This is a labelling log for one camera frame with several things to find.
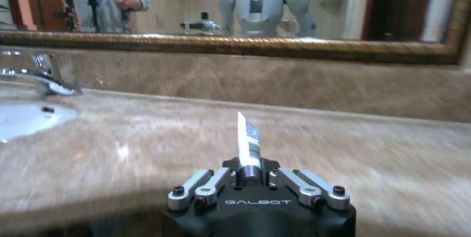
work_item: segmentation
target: mirror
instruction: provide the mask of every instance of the mirror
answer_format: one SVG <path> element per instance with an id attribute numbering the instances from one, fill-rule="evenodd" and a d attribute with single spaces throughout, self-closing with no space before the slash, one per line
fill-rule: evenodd
<path id="1" fill-rule="evenodd" d="M 0 0 L 0 29 L 442 42 L 456 0 Z"/>

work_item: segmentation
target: gray sweater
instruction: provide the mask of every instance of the gray sweater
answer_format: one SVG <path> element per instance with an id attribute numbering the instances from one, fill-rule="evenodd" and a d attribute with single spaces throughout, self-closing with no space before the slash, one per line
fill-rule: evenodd
<path id="1" fill-rule="evenodd" d="M 142 11 L 149 10 L 149 0 L 142 1 Z M 75 10 L 79 14 L 82 21 L 82 31 L 95 32 L 94 21 L 93 21 L 93 10 L 89 5 L 89 0 L 74 0 Z M 114 0 L 98 0 L 98 23 L 105 33 L 123 33 L 125 25 L 122 21 L 122 11 L 114 3 Z"/>

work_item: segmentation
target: sink drain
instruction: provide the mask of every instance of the sink drain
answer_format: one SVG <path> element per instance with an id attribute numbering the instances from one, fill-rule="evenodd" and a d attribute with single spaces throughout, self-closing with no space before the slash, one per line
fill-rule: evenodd
<path id="1" fill-rule="evenodd" d="M 53 107 L 50 107 L 50 106 L 45 106 L 45 107 L 42 107 L 42 111 L 45 112 L 45 113 L 55 113 L 55 110 L 54 110 L 54 108 Z"/>

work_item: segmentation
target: marble countertop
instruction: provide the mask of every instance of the marble countertop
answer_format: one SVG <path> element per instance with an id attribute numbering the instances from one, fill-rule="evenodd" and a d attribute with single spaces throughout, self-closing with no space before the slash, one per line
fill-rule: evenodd
<path id="1" fill-rule="evenodd" d="M 34 99 L 0 84 L 0 99 Z M 0 143 L 0 233 L 159 206 L 238 154 L 237 118 L 262 154 L 347 187 L 359 236 L 471 236 L 471 124 L 86 90 L 50 102 L 79 117 Z"/>

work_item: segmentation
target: marble backsplash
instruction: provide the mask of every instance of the marble backsplash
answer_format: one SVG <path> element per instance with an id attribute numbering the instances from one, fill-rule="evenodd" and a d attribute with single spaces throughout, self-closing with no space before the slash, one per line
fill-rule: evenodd
<path id="1" fill-rule="evenodd" d="M 65 79 L 83 88 L 471 122 L 471 74 L 456 67 L 125 51 L 35 52 L 54 55 Z M 31 64 L 0 58 L 0 67 L 19 65 Z"/>

